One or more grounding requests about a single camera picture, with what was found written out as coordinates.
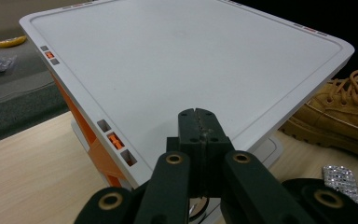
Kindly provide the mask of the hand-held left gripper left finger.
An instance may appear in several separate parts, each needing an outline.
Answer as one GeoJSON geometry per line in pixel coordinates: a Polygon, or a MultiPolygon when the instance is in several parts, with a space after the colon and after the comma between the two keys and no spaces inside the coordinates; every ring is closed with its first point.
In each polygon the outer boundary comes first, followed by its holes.
{"type": "Polygon", "coordinates": [[[178,136],[167,139],[140,203],[134,224],[187,224],[192,186],[200,174],[202,142],[197,110],[178,115],[178,136]]]}

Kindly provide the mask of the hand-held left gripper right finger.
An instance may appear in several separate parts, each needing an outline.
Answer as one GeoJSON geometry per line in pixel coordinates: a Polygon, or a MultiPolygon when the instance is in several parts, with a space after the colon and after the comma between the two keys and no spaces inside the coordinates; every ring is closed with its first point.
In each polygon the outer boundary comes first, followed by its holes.
{"type": "Polygon", "coordinates": [[[236,150],[214,113],[195,111],[200,130],[202,191],[221,198],[226,221],[234,224],[314,224],[259,159],[236,150]]]}

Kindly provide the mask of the black sandal with rhinestone strap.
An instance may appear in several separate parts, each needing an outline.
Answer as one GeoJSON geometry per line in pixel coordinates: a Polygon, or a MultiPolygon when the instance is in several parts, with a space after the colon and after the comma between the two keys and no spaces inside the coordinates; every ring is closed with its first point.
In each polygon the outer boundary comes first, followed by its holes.
{"type": "Polygon", "coordinates": [[[353,172],[337,165],[325,165],[322,168],[322,179],[317,178],[295,178],[285,180],[282,184],[292,191],[297,197],[303,187],[316,185],[326,186],[339,191],[358,203],[358,187],[353,172]]]}
{"type": "Polygon", "coordinates": [[[206,197],[189,200],[189,224],[199,224],[206,216],[209,199],[206,197]]]}

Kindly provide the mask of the tan suede lace-up boot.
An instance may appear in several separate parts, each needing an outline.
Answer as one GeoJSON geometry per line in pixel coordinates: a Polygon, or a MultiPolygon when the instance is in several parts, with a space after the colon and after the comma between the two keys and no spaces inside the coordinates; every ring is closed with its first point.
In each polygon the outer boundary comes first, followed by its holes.
{"type": "Polygon", "coordinates": [[[280,131],[299,141],[358,156],[358,70],[319,89],[280,131]]]}

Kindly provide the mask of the white two-tier shoe rack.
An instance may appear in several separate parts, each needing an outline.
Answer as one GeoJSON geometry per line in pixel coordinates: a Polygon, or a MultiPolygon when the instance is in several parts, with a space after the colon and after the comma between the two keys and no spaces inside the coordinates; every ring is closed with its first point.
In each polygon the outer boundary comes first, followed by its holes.
{"type": "Polygon", "coordinates": [[[353,54],[351,44],[231,0],[109,0],[23,17],[21,27],[126,180],[83,223],[134,224],[178,115],[216,116],[253,155],[353,54]]]}

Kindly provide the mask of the yellow object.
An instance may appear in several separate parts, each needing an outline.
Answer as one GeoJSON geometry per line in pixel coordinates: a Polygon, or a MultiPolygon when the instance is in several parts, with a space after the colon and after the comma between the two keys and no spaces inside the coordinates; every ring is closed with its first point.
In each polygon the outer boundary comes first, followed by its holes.
{"type": "Polygon", "coordinates": [[[27,37],[25,35],[13,37],[10,39],[0,41],[0,48],[11,48],[18,45],[21,45],[26,41],[27,37]]]}

